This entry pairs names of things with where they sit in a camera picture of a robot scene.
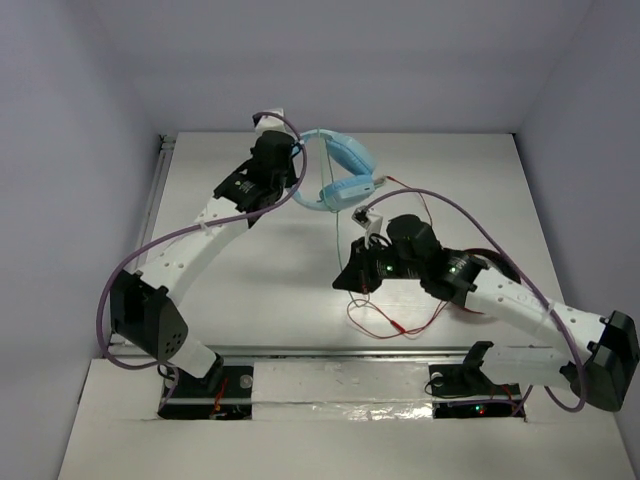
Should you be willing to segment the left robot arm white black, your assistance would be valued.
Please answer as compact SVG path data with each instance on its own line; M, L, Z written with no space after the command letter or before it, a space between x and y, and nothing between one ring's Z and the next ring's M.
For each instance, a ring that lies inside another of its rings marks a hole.
M110 288L114 332L154 360L175 366L200 394L221 386L224 361L197 340L178 306L213 259L294 186L298 178L293 157L298 150L298 142L287 133L262 133L249 159L214 189L193 231L136 272L119 272Z

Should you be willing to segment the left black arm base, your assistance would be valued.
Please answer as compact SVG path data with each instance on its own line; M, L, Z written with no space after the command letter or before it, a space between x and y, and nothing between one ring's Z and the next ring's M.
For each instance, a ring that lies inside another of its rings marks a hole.
M163 387L157 414L164 420L251 420L254 366L226 365L219 357L212 372L196 378L158 366Z

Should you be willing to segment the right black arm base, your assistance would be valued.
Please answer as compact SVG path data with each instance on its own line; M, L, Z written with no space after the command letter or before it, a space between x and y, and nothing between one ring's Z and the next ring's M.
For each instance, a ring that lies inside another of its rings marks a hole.
M480 369L494 344L476 342L461 363L429 367L424 392L431 396L435 419L526 418L518 384L497 384Z

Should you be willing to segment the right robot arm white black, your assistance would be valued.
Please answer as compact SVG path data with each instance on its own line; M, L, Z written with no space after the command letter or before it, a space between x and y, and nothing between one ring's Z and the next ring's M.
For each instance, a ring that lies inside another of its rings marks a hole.
M506 276L468 251L442 246L432 227L413 214L393 218L384 235L365 215L356 220L366 233L352 242L334 289L370 294L385 280L416 280L431 297L503 321L538 342L475 342L460 363L432 367L433 396L467 399L507 384L539 385L569 390L600 410L620 411L639 364L631 317L540 299L519 274Z

